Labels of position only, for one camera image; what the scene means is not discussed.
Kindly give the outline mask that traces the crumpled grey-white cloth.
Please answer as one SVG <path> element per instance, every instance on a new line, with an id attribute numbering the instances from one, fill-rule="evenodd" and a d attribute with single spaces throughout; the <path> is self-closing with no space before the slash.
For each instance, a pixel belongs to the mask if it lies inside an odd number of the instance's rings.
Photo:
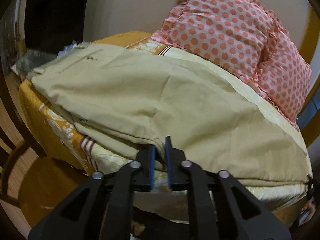
<path id="1" fill-rule="evenodd" d="M 59 51 L 57 54 L 47 53 L 44 51 L 28 49 L 18 60 L 12 65 L 11 71 L 20 78 L 25 78 L 29 72 L 33 69 L 41 67 L 50 61 L 59 59 L 75 49 L 82 49 L 90 45 L 89 42 L 76 43 L 65 46 L 63 50 Z"/>

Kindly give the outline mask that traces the left pink polka-dot pillow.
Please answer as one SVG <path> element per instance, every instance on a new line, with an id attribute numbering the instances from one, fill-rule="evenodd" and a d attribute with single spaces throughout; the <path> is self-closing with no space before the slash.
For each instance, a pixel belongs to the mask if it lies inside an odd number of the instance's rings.
<path id="1" fill-rule="evenodd" d="M 274 12 L 257 0 L 178 0 L 152 39 L 186 50 L 255 82 L 273 46 L 294 48 Z"/>

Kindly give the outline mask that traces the cream floral bedsheet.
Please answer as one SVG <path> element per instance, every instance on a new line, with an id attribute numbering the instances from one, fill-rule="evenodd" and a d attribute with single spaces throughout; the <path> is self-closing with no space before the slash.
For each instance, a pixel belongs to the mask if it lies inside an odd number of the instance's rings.
<path id="1" fill-rule="evenodd" d="M 312 177 L 304 139 L 251 87 L 218 65 L 168 46 L 149 77 L 151 129 L 204 170 L 226 169 L 269 209 L 290 223 Z"/>

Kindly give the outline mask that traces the wooden chair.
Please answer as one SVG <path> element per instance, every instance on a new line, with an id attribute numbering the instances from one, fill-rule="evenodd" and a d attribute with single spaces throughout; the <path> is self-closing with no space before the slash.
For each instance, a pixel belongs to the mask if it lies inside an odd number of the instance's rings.
<path id="1" fill-rule="evenodd" d="M 12 220 L 34 226 L 85 179 L 67 163 L 49 156 L 41 159 L 29 148 L 18 158 L 9 177 L 8 195 L 18 198 L 21 207 L 2 204 Z"/>

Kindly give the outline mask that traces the pink polka-dot pillow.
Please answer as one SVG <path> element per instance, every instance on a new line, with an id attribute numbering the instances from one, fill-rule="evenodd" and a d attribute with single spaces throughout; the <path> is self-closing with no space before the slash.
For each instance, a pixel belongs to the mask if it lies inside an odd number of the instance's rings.
<path id="1" fill-rule="evenodd" d="M 255 82 L 273 46 L 294 48 L 274 12 L 257 0 L 178 0 L 152 39 L 186 50 Z"/>
<path id="2" fill-rule="evenodd" d="M 257 89 L 295 128 L 311 82 L 312 70 L 272 10 L 267 43 L 257 67 Z"/>

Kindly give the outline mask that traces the right pink polka-dot pillow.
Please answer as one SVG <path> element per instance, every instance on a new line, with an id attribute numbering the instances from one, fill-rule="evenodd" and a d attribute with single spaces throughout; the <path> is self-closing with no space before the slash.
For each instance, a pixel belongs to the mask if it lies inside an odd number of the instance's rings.
<path id="1" fill-rule="evenodd" d="M 311 82 L 312 70 L 272 10 L 267 43 L 257 67 L 257 89 L 295 128 Z"/>

